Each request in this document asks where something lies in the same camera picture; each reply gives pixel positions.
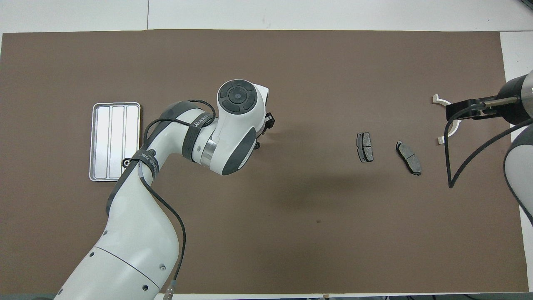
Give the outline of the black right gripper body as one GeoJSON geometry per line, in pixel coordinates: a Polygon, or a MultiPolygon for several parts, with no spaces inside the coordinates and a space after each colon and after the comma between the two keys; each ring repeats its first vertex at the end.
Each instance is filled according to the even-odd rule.
{"type": "Polygon", "coordinates": [[[482,108],[469,110],[458,115],[457,119],[502,117],[512,125],[527,120],[527,76],[520,76],[506,82],[497,95],[472,98],[457,103],[457,112],[483,104],[482,108]]]}

